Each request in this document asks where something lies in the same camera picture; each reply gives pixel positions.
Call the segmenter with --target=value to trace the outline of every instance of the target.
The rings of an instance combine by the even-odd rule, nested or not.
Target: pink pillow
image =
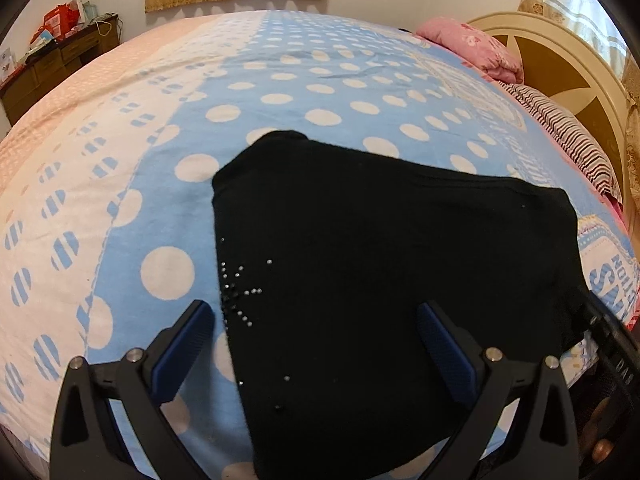
[[[498,81],[524,82],[522,61],[500,41],[471,25],[451,18],[433,18],[423,23],[416,34],[448,48]]]

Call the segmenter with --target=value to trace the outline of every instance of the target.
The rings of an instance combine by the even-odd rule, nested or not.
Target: metal screw
[[[69,361],[69,368],[71,368],[72,370],[78,370],[78,368],[82,366],[83,361],[84,359],[82,359],[82,357],[80,356],[74,357],[73,359],[71,359],[71,361]]]
[[[545,365],[547,365],[552,370],[555,370],[560,366],[560,361],[558,361],[557,357],[553,355],[548,355],[545,357]]]
[[[498,361],[501,361],[502,358],[504,357],[504,354],[502,353],[502,351],[499,348],[494,348],[494,347],[487,348],[486,351],[484,352],[484,355],[486,355],[486,358],[493,363],[497,363]]]
[[[132,348],[127,352],[127,361],[130,363],[137,363],[142,359],[145,351],[142,348]]]

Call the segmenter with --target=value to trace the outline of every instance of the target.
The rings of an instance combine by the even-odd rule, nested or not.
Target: striped pillow
[[[622,204],[622,193],[609,157],[570,111],[530,86],[500,85],[544,126],[600,193],[608,194]]]

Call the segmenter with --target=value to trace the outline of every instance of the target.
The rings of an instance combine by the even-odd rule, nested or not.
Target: bed
[[[520,44],[513,23],[495,23],[504,27],[492,33]],[[532,25],[522,37],[548,48]],[[608,76],[594,73],[590,88],[597,93]],[[597,95],[618,142],[614,93]],[[180,20],[71,76],[0,143],[0,424],[38,475],[47,475],[69,359],[103,362],[144,348],[193,298],[220,316],[210,180],[276,129],[563,188],[578,215],[587,282],[611,269],[599,294],[625,322],[637,315],[638,263],[622,220],[524,108],[455,54],[392,28],[302,12]],[[567,352],[568,382],[593,359],[588,339]],[[487,452],[504,441],[514,408]],[[162,409],[212,478],[255,477],[220,324]],[[122,410],[116,416],[136,464],[152,476]],[[443,445],[380,479],[416,478]]]

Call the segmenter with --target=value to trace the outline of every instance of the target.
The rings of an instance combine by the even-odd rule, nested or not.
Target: black garment
[[[261,480],[371,478],[454,431],[464,412],[415,327],[427,300],[513,359],[559,356],[582,338],[563,299],[586,285],[562,190],[295,132],[263,137],[213,186],[229,346]]]

